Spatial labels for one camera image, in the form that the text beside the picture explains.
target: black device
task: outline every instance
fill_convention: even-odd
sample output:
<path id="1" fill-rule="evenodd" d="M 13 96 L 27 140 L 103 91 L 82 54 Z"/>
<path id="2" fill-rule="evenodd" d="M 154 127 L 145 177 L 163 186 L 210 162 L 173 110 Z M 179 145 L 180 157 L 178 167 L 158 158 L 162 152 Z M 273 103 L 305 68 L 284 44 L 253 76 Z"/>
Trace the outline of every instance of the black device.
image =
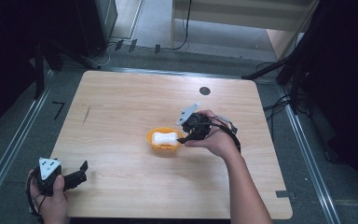
<path id="1" fill-rule="evenodd" d="M 66 191 L 68 189 L 74 189 L 81 183 L 85 182 L 87 180 L 86 171 L 88 169 L 89 169 L 89 165 L 88 165 L 87 161 L 84 161 L 83 164 L 80 166 L 79 171 L 76 171 L 72 174 L 64 176 L 63 178 L 64 178 L 65 185 L 63 187 L 63 191 Z M 32 215 L 40 216 L 39 212 L 36 212 L 36 210 L 34 209 L 34 200 L 32 199 L 32 196 L 31 196 L 30 186 L 32 184 L 31 183 L 32 179 L 34 177 L 36 178 L 36 184 L 39 187 L 40 195 L 44 195 L 45 197 L 51 197 L 51 196 L 53 196 L 54 181 L 55 181 L 57 175 L 61 174 L 61 171 L 62 171 L 62 168 L 59 165 L 54 170 L 54 172 L 48 176 L 48 178 L 43 179 L 42 175 L 41 175 L 40 167 L 37 166 L 34 168 L 34 171 L 31 172 L 31 174 L 29 175 L 28 181 L 27 181 L 26 194 L 28 197 L 28 203 L 30 205 Z"/>
<path id="2" fill-rule="evenodd" d="M 221 124 L 216 124 L 213 123 L 211 119 L 219 120 L 218 118 L 209 118 L 203 114 L 192 113 L 191 116 L 186 120 L 186 122 L 182 124 L 183 131 L 185 133 L 188 133 L 188 136 L 186 136 L 185 138 L 179 138 L 177 139 L 177 141 L 181 144 L 184 144 L 188 140 L 205 139 L 205 137 L 208 136 L 211 130 L 211 126 L 216 126 L 223 130 L 225 133 L 227 133 L 232 138 L 232 140 L 234 140 L 237 150 L 241 152 L 241 143 L 235 135 L 238 129 L 234 127 L 232 122 L 230 122 L 231 129 L 229 129 L 223 121 L 219 120 Z"/>

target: black tape mark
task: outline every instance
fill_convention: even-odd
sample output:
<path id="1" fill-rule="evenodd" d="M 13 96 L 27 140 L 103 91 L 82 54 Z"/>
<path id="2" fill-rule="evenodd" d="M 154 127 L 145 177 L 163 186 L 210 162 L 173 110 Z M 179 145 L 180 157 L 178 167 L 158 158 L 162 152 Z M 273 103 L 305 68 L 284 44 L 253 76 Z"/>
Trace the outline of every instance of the black tape mark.
<path id="1" fill-rule="evenodd" d="M 124 42 L 124 40 L 118 41 L 116 44 L 115 50 L 121 49 L 121 46 L 123 46 L 123 42 Z"/>
<path id="2" fill-rule="evenodd" d="M 296 195 L 292 191 L 275 190 L 275 193 L 277 195 L 277 198 L 289 198 L 290 200 L 295 200 L 296 199 Z"/>
<path id="3" fill-rule="evenodd" d="M 65 106 L 65 103 L 53 101 L 53 104 L 55 104 L 55 105 L 61 105 L 61 106 L 60 106 L 60 109 L 58 110 L 58 112 L 57 112 L 57 114 L 56 114 L 56 116 L 54 117 L 54 119 L 57 119 L 58 116 L 61 114 L 61 111 L 62 111 L 63 107 Z"/>
<path id="4" fill-rule="evenodd" d="M 161 45 L 156 45 L 155 54 L 159 53 L 160 50 L 161 50 Z"/>
<path id="5" fill-rule="evenodd" d="M 91 105 L 89 105 L 89 109 L 87 109 L 86 117 L 84 117 L 83 124 L 84 122 L 86 122 L 86 119 L 89 117 L 90 109 L 91 109 Z"/>
<path id="6" fill-rule="evenodd" d="M 133 52 L 135 51 L 135 47 L 136 47 L 136 42 L 138 41 L 138 39 L 134 39 L 131 41 L 131 45 L 130 45 L 130 49 L 129 52 Z"/>

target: orange bowl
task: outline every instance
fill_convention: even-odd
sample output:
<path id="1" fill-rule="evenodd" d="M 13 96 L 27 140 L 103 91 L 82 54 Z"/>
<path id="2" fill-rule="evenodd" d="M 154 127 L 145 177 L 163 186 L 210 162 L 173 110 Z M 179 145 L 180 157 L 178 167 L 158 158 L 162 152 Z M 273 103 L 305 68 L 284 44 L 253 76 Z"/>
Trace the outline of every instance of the orange bowl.
<path id="1" fill-rule="evenodd" d="M 167 144 L 155 145 L 152 142 L 153 133 L 177 133 L 179 138 L 183 137 L 181 132 L 179 132 L 175 129 L 172 129 L 172 128 L 161 127 L 161 128 L 152 129 L 147 133 L 146 139 L 147 139 L 147 142 L 150 144 L 150 146 L 155 150 L 168 149 L 171 151 L 175 151 L 180 146 L 180 143 L 178 142 L 174 146 L 167 145 Z"/>

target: person's left hand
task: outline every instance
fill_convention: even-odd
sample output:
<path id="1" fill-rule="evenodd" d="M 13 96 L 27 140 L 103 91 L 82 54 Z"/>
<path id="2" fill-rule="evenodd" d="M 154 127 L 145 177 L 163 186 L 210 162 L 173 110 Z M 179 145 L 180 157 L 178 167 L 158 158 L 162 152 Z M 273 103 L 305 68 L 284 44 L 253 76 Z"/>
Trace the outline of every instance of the person's left hand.
<path id="1" fill-rule="evenodd" d="M 30 191 L 34 199 L 36 211 L 42 216 L 44 223 L 67 223 L 68 202 L 66 195 L 63 193 L 65 182 L 62 175 L 58 175 L 53 185 L 53 196 L 46 197 L 40 194 L 39 188 L 32 180 Z"/>

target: person's right hand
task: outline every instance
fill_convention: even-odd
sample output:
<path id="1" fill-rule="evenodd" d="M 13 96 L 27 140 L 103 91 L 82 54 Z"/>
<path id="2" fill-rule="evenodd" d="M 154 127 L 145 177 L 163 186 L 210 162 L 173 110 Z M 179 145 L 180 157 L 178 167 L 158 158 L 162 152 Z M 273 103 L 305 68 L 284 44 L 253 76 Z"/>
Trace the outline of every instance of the person's right hand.
<path id="1" fill-rule="evenodd" d="M 224 121 L 218 119 L 214 112 L 211 110 L 202 110 L 197 112 L 202 115 L 206 115 L 212 123 L 222 124 Z M 208 148 L 214 155 L 226 158 L 229 154 L 237 153 L 238 150 L 235 147 L 235 143 L 232 138 L 221 130 L 219 127 L 212 126 L 208 136 L 206 136 L 203 140 L 189 140 L 185 142 L 186 147 L 206 147 Z"/>

